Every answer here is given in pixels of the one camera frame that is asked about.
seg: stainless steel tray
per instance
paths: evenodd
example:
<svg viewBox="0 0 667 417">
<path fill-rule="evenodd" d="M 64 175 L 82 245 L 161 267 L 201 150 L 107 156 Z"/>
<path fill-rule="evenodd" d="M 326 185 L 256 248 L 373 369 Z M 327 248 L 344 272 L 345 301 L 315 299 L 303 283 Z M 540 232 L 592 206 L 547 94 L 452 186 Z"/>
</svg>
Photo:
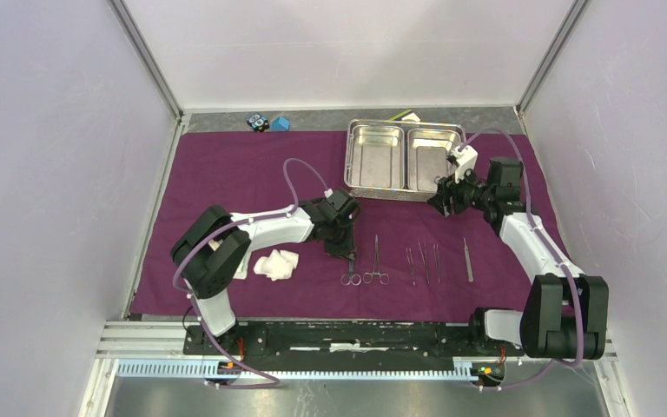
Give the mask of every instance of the stainless steel tray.
<svg viewBox="0 0 667 417">
<path fill-rule="evenodd" d="M 446 157 L 462 135 L 449 129 L 416 128 L 407 132 L 407 187 L 427 200 L 448 173 Z"/>
<path fill-rule="evenodd" d="M 436 190 L 435 177 L 447 174 L 447 150 L 463 140 L 458 124 L 354 119 L 344 182 L 356 197 L 424 202 Z"/>
<path fill-rule="evenodd" d="M 405 187 L 405 131 L 386 123 L 349 123 L 345 182 L 355 196 L 391 199 Z"/>
</svg>

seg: lavender wall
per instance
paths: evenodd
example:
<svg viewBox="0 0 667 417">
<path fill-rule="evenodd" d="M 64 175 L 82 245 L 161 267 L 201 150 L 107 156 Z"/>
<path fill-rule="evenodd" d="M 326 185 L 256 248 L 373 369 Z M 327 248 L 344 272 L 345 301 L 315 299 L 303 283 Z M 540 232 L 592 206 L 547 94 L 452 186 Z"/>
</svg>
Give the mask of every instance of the lavender wall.
<svg viewBox="0 0 667 417">
<path fill-rule="evenodd" d="M 575 261 L 610 284 L 639 415 L 667 415 L 667 2 L 591 2 L 526 115 Z"/>
<path fill-rule="evenodd" d="M 127 0 L 186 109 L 514 104 L 571 0 Z"/>
<path fill-rule="evenodd" d="M 76 415 L 172 119 L 104 1 L 0 1 L 0 415 Z"/>
</svg>

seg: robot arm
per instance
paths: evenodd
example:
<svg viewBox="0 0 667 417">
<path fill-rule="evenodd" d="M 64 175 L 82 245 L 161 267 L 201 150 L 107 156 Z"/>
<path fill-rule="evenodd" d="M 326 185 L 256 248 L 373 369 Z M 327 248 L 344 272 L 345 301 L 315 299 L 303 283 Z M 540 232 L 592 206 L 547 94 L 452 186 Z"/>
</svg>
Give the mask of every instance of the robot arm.
<svg viewBox="0 0 667 417">
<path fill-rule="evenodd" d="M 523 163 L 493 158 L 486 180 L 480 180 L 474 172 L 477 152 L 472 147 L 454 149 L 448 160 L 454 167 L 453 174 L 439 180 L 437 194 L 428 203 L 443 216 L 467 208 L 484 212 L 485 221 L 518 257 L 532 284 L 522 312 L 478 308 L 470 319 L 474 333 L 521 346 L 531 357 L 572 357 L 577 351 L 576 319 L 565 314 L 564 305 L 571 305 L 567 280 L 574 279 L 584 324 L 584 357 L 601 357 L 607 323 L 607 284 L 601 277 L 586 276 L 574 265 L 545 231 L 537 214 L 532 213 L 529 219 L 526 204 L 520 201 Z"/>
<path fill-rule="evenodd" d="M 246 276 L 253 251 L 282 243 L 324 241 L 328 254 L 353 259 L 353 223 L 360 212 L 356 199 L 344 189 L 337 189 L 327 192 L 325 198 L 300 202 L 291 212 L 292 208 L 230 214 L 221 206 L 212 206 L 172 248 L 170 254 L 179 267 L 212 233 L 230 223 L 240 223 L 211 240 L 182 270 L 213 335 L 226 333 L 236 323 L 227 287 L 235 276 Z"/>
</svg>

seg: forceps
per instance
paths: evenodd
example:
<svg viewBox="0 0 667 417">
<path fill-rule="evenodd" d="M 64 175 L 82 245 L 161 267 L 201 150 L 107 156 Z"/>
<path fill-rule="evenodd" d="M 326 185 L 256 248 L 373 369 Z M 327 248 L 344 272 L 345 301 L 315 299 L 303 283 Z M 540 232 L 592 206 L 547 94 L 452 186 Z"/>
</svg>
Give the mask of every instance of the forceps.
<svg viewBox="0 0 667 417">
<path fill-rule="evenodd" d="M 343 285 L 359 285 L 361 284 L 361 275 L 354 273 L 354 259 L 349 260 L 349 272 L 341 276 L 341 283 Z"/>
<path fill-rule="evenodd" d="M 380 272 L 380 237 L 378 235 L 374 235 L 374 268 L 372 268 L 372 272 L 364 273 L 363 281 L 365 284 L 368 284 L 375 277 L 380 280 L 380 284 L 382 285 L 387 285 L 390 282 L 390 275 Z"/>
</svg>

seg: gray surface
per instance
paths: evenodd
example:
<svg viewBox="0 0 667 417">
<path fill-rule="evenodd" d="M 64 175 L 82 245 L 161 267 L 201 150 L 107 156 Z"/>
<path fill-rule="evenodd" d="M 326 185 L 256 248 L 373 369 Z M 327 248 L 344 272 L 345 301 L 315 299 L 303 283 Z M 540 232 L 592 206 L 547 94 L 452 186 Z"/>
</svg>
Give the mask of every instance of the gray surface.
<svg viewBox="0 0 667 417">
<path fill-rule="evenodd" d="M 544 365 L 510 363 L 509 380 Z M 119 378 L 107 416 L 606 416 L 594 365 L 556 366 L 522 388 L 482 393 L 454 381 L 285 381 L 276 389 L 216 391 L 190 379 Z"/>
<path fill-rule="evenodd" d="M 346 130 L 353 119 L 389 119 L 407 108 L 400 109 L 332 109 L 299 111 L 260 111 L 270 122 L 285 116 L 291 130 Z M 523 133 L 512 107 L 430 107 L 412 108 L 422 122 L 457 123 L 467 132 L 488 124 L 497 124 L 510 133 Z M 190 117 L 188 132 L 229 132 L 248 130 L 247 119 L 253 111 L 234 113 L 197 113 Z"/>
</svg>

